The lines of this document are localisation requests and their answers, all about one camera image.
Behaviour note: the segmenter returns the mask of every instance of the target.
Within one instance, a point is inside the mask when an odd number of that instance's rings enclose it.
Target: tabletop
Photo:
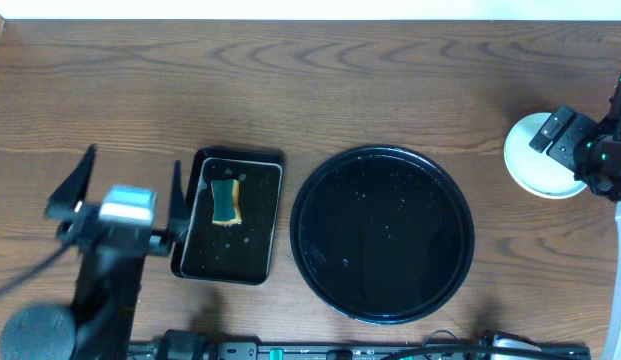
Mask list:
[[[0,284],[58,246],[46,199],[86,147],[99,147],[88,198],[115,183],[155,189],[165,226],[172,164],[189,177],[207,146],[275,149],[285,174],[268,280],[185,280],[148,258],[132,338],[167,329],[215,340],[418,343],[436,329],[492,329],[585,343],[608,327],[614,204],[584,191],[533,196],[509,176],[503,144],[523,116],[569,104],[607,112],[621,23],[10,20],[0,44]],[[464,284],[403,325],[338,314],[303,281],[290,213],[326,159],[365,144],[420,152],[457,182],[474,219]],[[70,251],[0,299],[0,332],[33,301],[72,298]]]

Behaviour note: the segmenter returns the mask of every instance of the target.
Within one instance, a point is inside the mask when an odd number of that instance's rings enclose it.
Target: white background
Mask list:
[[[621,20],[621,0],[0,0],[6,19]]]

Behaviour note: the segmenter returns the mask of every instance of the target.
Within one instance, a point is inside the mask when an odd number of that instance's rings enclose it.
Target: green tape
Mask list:
[[[270,360],[283,360],[283,349],[270,349]]]

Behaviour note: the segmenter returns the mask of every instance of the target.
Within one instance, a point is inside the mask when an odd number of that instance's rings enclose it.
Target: wooden table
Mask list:
[[[621,69],[621,23],[8,21],[0,45],[0,284],[58,246],[47,196],[88,144],[89,198],[114,183],[159,192],[195,152],[280,149],[284,186],[269,279],[178,279],[149,258],[133,339],[191,329],[263,341],[416,343],[436,329],[585,342],[597,357],[616,271],[614,205],[530,195],[502,148],[521,117],[560,104],[600,119]],[[470,274],[441,310],[373,326],[326,306],[289,242],[297,191],[319,164],[371,143],[442,165],[472,210]],[[32,301],[69,301],[74,251],[0,300],[0,332]]]

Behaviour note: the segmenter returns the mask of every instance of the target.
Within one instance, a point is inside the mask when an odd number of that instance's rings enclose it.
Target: sponge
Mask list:
[[[223,226],[241,224],[237,180],[212,180],[212,200],[214,202],[213,224]]]

